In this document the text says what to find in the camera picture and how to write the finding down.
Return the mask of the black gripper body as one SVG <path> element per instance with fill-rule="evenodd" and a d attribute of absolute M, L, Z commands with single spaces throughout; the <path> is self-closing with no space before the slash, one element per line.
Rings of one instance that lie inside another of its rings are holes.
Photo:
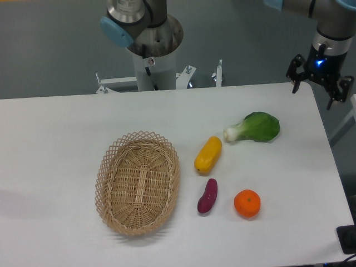
<path fill-rule="evenodd" d="M 309 56 L 304 64 L 307 80 L 314 83 L 336 83 L 340 78 L 340 70 L 347 52 L 342 55 L 318 55 L 318 51 L 311 46 Z"/>

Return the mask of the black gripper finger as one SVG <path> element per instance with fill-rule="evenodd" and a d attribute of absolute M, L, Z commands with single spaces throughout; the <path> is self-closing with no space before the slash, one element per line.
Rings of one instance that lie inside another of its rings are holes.
<path fill-rule="evenodd" d="M 290 62 L 286 72 L 286 78 L 289 78 L 293 84 L 292 93 L 296 93 L 299 89 L 301 81 L 306 79 L 304 71 L 305 58 L 301 54 L 297 54 Z"/>
<path fill-rule="evenodd" d="M 327 104 L 327 110 L 330 110 L 335 101 L 345 102 L 350 96 L 353 84 L 353 76 L 331 77 L 326 86 L 326 91 L 330 98 Z"/>

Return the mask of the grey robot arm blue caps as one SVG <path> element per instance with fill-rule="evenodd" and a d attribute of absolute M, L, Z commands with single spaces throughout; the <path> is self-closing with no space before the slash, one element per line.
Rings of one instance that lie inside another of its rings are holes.
<path fill-rule="evenodd" d="M 340 70 L 355 36 L 355 2 L 265 1 L 265 5 L 318 23 L 308 58 L 295 56 L 286 72 L 293 91 L 310 80 L 324 87 L 331 102 L 344 102 L 354 82 Z M 174 53 L 184 33 L 180 22 L 167 13 L 166 1 L 108 1 L 100 27 L 111 42 L 133 55 L 140 91 L 176 87 Z"/>

